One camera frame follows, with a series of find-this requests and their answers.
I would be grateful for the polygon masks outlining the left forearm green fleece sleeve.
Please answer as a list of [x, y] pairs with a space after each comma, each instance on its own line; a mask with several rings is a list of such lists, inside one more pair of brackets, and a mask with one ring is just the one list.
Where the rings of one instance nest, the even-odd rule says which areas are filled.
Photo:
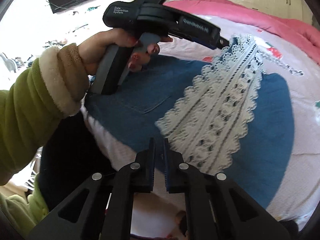
[[[33, 160], [61, 120], [81, 113], [89, 76], [78, 45], [50, 47], [9, 90], [1, 91], [1, 185]], [[28, 198], [1, 196], [1, 210], [22, 237], [50, 212], [39, 189], [38, 175]]]

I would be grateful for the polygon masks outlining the left hand red nails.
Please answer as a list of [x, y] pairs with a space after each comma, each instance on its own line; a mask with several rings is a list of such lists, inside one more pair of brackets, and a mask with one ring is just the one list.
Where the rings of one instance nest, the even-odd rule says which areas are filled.
[[[78, 45], [79, 56], [88, 75], [93, 76], [96, 74], [107, 47], [113, 44], [131, 48], [137, 47], [139, 41], [125, 30], [116, 28], [99, 32]], [[157, 55], [159, 52], [160, 47], [158, 44], [150, 44], [146, 52], [136, 52], [131, 55], [127, 68], [131, 72], [139, 72], [142, 66], [150, 61], [151, 55]]]

